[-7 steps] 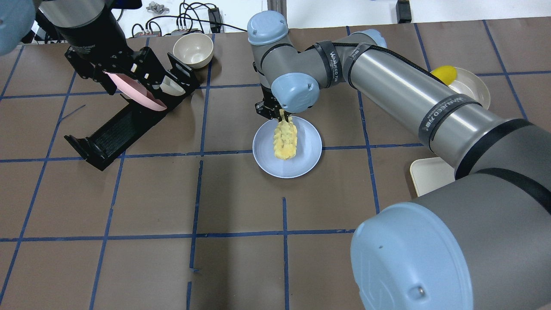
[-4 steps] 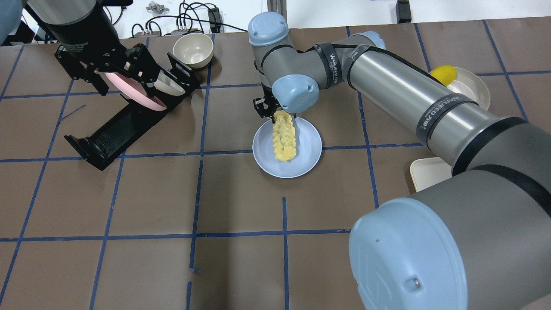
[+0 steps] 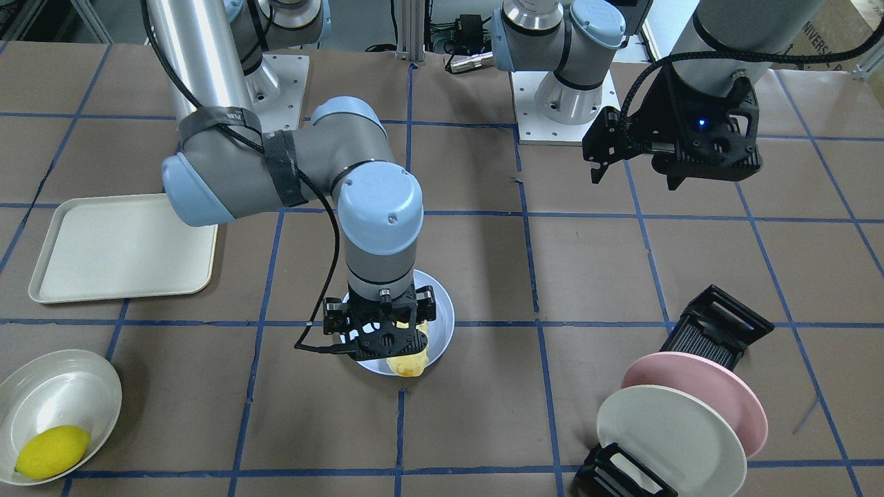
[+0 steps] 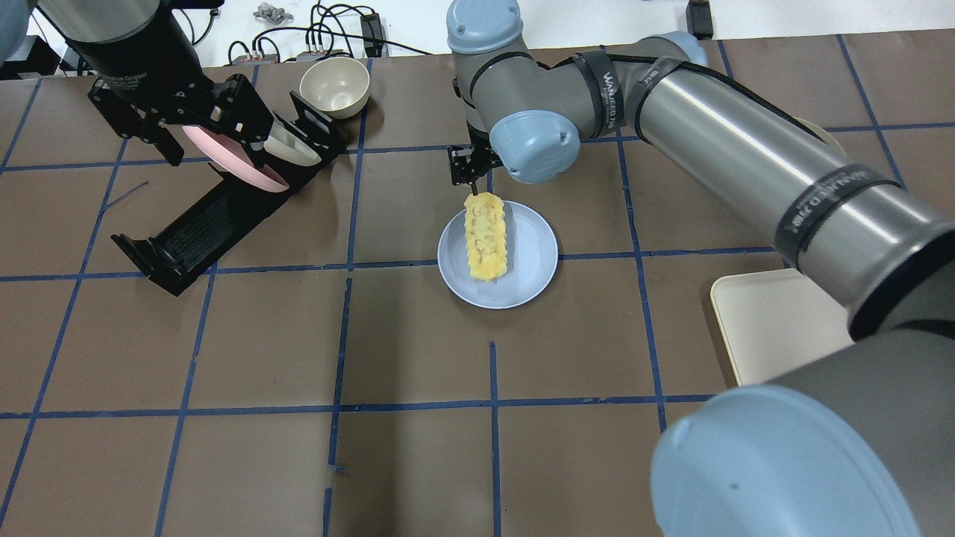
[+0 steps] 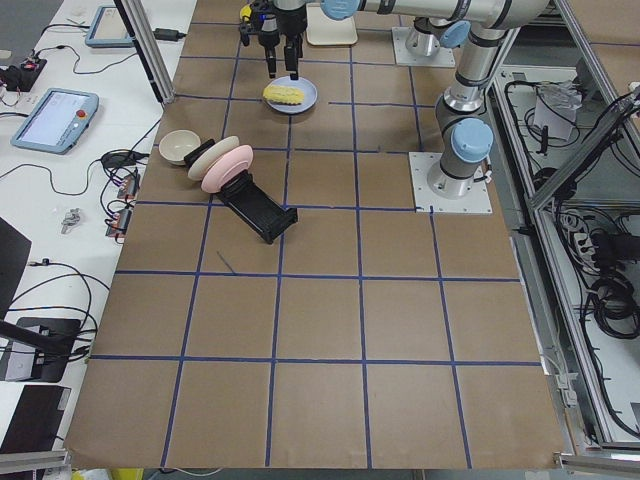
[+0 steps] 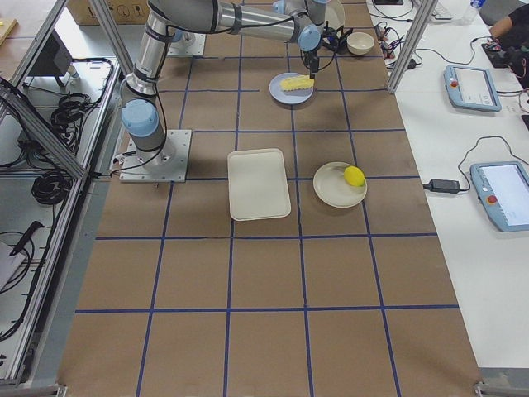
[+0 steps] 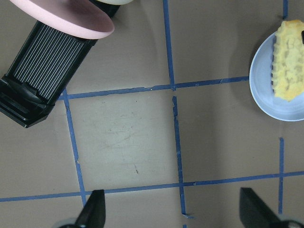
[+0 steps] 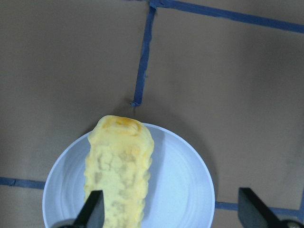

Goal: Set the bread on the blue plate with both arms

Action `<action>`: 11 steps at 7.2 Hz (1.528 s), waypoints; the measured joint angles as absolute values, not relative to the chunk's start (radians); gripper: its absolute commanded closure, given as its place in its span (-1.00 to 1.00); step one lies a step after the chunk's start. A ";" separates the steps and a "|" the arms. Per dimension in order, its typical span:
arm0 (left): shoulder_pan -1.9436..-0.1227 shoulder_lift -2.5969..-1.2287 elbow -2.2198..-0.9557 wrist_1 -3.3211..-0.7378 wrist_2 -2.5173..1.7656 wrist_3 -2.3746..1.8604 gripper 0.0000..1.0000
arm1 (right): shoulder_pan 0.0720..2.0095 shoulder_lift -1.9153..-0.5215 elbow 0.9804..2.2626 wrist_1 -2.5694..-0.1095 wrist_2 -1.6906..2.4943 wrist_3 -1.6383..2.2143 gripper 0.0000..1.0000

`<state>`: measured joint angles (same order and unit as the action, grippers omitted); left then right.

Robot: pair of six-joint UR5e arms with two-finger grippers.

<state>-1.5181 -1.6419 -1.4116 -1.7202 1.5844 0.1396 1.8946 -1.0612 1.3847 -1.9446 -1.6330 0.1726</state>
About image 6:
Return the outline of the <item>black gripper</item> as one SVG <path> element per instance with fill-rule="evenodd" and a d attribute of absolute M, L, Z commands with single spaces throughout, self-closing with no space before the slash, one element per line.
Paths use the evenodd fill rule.
<path fill-rule="evenodd" d="M 309 71 L 310 79 L 315 79 L 320 66 L 320 59 L 317 55 L 318 50 L 321 48 L 320 44 L 312 50 L 303 51 L 303 65 Z"/>

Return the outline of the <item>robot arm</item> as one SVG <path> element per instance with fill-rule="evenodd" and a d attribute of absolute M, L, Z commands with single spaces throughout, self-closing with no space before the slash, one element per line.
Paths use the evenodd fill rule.
<path fill-rule="evenodd" d="M 329 2 L 329 0 L 279 0 L 272 4 L 271 9 L 284 15 L 305 12 L 311 19 L 318 19 L 325 16 Z"/>
<path fill-rule="evenodd" d="M 272 11 L 221 1 L 151 1 L 140 55 L 121 85 L 122 124 L 136 146 L 139 166 L 151 175 L 171 169 L 176 147 L 156 107 L 158 81 L 177 32 L 227 33 L 294 43 L 314 77 L 326 23 L 324 1 L 277 1 Z"/>

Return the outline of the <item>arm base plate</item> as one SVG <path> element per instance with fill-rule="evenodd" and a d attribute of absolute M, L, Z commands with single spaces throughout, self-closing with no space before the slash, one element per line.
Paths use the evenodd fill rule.
<path fill-rule="evenodd" d="M 123 183 L 184 183 L 191 139 L 191 130 L 169 129 L 164 148 L 149 161 L 155 152 L 147 155 L 138 151 L 130 138 L 127 150 L 133 154 L 124 158 L 124 170 L 120 172 L 119 180 Z"/>
<path fill-rule="evenodd" d="M 168 57 L 200 56 L 204 52 L 204 34 L 176 31 L 168 50 Z"/>

